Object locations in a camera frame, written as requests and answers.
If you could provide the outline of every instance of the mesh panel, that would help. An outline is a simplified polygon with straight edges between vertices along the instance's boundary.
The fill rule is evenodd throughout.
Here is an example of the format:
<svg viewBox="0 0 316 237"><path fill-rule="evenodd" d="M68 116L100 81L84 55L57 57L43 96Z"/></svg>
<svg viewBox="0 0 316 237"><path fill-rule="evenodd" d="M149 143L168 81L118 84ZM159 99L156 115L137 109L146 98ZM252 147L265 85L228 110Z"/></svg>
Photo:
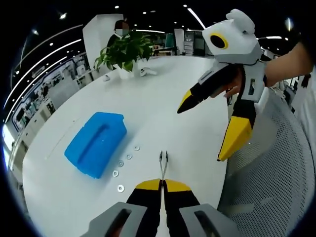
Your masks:
<svg viewBox="0 0 316 237"><path fill-rule="evenodd" d="M287 236L313 197L315 170L299 122L271 90L249 142L228 161L218 210L243 237Z"/></svg>

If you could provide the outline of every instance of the person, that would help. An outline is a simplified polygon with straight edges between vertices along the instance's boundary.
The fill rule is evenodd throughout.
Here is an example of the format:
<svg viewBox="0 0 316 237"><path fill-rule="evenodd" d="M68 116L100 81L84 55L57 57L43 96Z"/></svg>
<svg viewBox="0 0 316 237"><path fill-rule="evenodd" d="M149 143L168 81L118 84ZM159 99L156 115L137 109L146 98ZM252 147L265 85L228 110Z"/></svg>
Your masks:
<svg viewBox="0 0 316 237"><path fill-rule="evenodd" d="M129 25L125 20L115 22L114 34L110 37L107 47L111 47L117 39L122 38L129 32Z"/></svg>
<svg viewBox="0 0 316 237"><path fill-rule="evenodd" d="M313 71L311 90L307 91L303 106L299 111L298 120L309 141L312 155L316 158L316 69L314 63L311 52L300 41L288 54L269 61L266 64L265 75L267 77L266 86L273 86L284 79L303 76ZM226 98L238 93L241 87L241 78L241 71L239 71L233 82L224 86L214 97L224 90L229 90L224 95Z"/></svg>

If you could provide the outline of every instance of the green potted plant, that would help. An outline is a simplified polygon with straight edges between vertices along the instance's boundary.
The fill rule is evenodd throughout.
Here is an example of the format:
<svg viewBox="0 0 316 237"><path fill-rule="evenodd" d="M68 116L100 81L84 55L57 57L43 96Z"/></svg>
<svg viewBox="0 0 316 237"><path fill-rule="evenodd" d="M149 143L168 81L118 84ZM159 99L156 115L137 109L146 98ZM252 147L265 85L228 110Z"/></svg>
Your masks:
<svg viewBox="0 0 316 237"><path fill-rule="evenodd" d="M106 64L112 70L113 67L122 71L131 72L136 70L138 59L146 58L152 55L152 41L141 32L130 31L129 34L117 39L110 47L105 47L100 51L100 57L95 59L94 69L98 70L101 64Z"/></svg>

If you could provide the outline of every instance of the office desk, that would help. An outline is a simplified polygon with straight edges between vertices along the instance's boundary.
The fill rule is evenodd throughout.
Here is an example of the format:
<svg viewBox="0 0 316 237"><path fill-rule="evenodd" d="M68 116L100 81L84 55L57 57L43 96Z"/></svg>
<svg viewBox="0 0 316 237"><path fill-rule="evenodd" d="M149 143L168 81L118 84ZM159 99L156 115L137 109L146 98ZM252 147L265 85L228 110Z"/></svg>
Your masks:
<svg viewBox="0 0 316 237"><path fill-rule="evenodd" d="M189 185L200 201L217 208L226 162L216 161L228 124L223 95L185 113L177 108L185 92L212 65L212 59L168 56L141 62L157 76L93 81L74 94L44 124L23 161L23 184L30 217L46 237L77 237L89 222L135 186L161 178L160 151L167 150L166 178ZM64 151L95 112L124 115L127 135L103 176L93 179L78 171ZM124 166L118 167L119 160ZM113 177L114 170L119 171ZM124 185L124 192L118 192ZM159 237L168 236L164 206Z"/></svg>

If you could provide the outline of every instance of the metal washer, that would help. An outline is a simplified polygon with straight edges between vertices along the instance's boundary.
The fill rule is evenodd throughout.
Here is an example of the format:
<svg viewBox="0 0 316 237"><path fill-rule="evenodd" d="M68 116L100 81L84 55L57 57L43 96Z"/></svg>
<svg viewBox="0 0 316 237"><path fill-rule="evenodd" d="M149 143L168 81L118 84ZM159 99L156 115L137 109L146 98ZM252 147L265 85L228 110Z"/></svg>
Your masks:
<svg viewBox="0 0 316 237"><path fill-rule="evenodd" d="M122 167L123 165L124 165L123 160L119 160L119 161L118 161L118 166L119 166L119 167Z"/></svg>
<svg viewBox="0 0 316 237"><path fill-rule="evenodd" d="M118 185L118 192L123 193L124 192L124 186L122 184Z"/></svg>
<svg viewBox="0 0 316 237"><path fill-rule="evenodd" d="M114 170L113 173L112 173L113 177L118 177L119 175L119 172L117 170Z"/></svg>

